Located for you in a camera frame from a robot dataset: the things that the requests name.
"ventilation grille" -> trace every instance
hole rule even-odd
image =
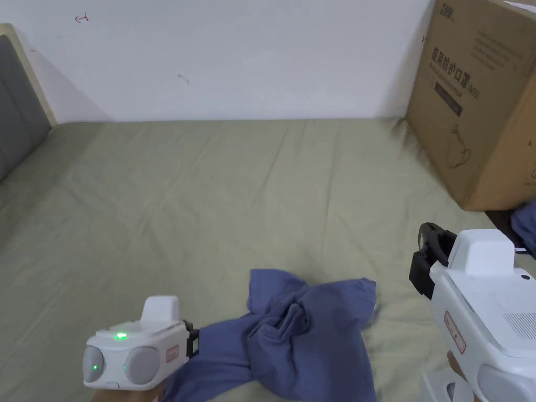
[[[521,339],[536,339],[536,313],[507,313],[503,316]]]

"headboard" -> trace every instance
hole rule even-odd
[[[10,24],[0,24],[0,181],[56,125],[43,91]]]

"blue cloth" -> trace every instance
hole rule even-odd
[[[376,283],[309,286],[279,270],[252,270],[245,316],[201,328],[199,354],[171,378],[168,398],[201,402],[258,380],[285,399],[375,402],[361,337]]]
[[[536,201],[532,201],[514,212],[510,218],[512,229],[536,256]]]

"sticker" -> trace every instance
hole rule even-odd
[[[178,357],[178,345],[175,345],[166,351],[166,363]]]
[[[445,317],[443,318],[443,320],[445,321],[445,325],[450,332],[450,336],[454,339],[456,346],[458,346],[458,350],[460,351],[461,354],[464,354],[465,347],[467,345],[465,344],[464,338],[462,338],[461,333],[458,330],[458,327],[454,323],[454,320],[452,319],[448,311],[445,312]]]
[[[518,7],[518,8],[523,9],[523,10],[527,10],[527,11],[536,13],[536,7],[533,6],[533,5],[522,4],[522,3],[514,3],[514,2],[505,2],[505,3],[513,5],[514,7]]]

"white wall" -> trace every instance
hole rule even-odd
[[[0,0],[0,10],[58,122],[374,117],[405,113],[431,1]]]

